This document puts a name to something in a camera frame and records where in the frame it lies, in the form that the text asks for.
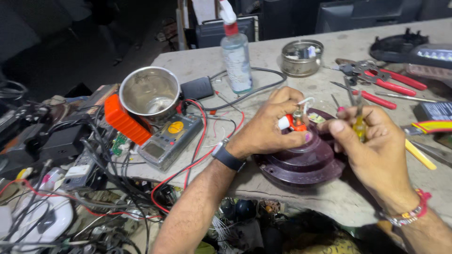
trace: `maroon plastic housing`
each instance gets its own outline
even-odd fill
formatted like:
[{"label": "maroon plastic housing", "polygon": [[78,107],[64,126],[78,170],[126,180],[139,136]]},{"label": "maroon plastic housing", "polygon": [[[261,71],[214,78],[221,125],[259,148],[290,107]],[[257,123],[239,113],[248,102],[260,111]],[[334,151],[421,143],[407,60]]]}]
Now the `maroon plastic housing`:
[{"label": "maroon plastic housing", "polygon": [[[326,120],[333,116],[318,109],[309,109]],[[310,187],[341,176],[346,163],[333,150],[334,139],[328,132],[319,132],[316,123],[308,130],[313,138],[306,144],[268,155],[253,155],[262,173],[277,184],[292,187]]]}]

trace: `bracelet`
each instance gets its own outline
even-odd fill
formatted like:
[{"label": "bracelet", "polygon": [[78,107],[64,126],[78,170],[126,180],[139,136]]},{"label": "bracelet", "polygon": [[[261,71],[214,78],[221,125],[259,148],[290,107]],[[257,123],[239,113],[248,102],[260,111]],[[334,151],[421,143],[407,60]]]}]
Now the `bracelet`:
[{"label": "bracelet", "polygon": [[417,195],[420,197],[419,205],[412,211],[402,213],[399,216],[389,216],[382,213],[381,215],[385,217],[391,224],[401,227],[403,225],[410,224],[427,213],[427,200],[429,200],[432,195],[428,192],[424,192],[421,189],[415,189]]}]

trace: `black watch strap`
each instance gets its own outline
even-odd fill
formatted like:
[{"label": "black watch strap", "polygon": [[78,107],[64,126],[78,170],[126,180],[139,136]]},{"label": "black watch strap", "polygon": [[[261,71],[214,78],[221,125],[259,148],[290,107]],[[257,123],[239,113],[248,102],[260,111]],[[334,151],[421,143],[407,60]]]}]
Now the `black watch strap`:
[{"label": "black watch strap", "polygon": [[246,160],[239,160],[233,155],[231,155],[224,146],[220,147],[218,152],[213,156],[221,163],[223,163],[226,167],[239,171],[243,165],[245,165]]}]

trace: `wristwatch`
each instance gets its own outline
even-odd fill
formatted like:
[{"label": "wristwatch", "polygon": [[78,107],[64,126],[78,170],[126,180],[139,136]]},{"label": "wristwatch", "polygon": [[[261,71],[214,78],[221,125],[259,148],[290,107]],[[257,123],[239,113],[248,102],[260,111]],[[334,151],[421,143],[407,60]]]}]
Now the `wristwatch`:
[{"label": "wristwatch", "polygon": [[228,151],[226,151],[226,145],[229,139],[225,138],[213,149],[212,156],[223,163],[226,167],[239,171],[243,168],[246,160],[239,160]]}]

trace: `yellow dial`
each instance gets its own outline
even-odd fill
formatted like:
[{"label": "yellow dial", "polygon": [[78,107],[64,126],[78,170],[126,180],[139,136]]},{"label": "yellow dial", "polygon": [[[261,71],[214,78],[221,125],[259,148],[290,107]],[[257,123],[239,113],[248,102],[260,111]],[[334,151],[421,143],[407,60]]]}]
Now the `yellow dial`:
[{"label": "yellow dial", "polygon": [[179,131],[181,131],[183,128],[184,128],[184,123],[183,123],[183,122],[180,122],[180,121],[177,121],[177,122],[172,123],[172,124],[168,127],[168,131],[169,131],[170,133],[175,134],[175,133],[178,133]]}]

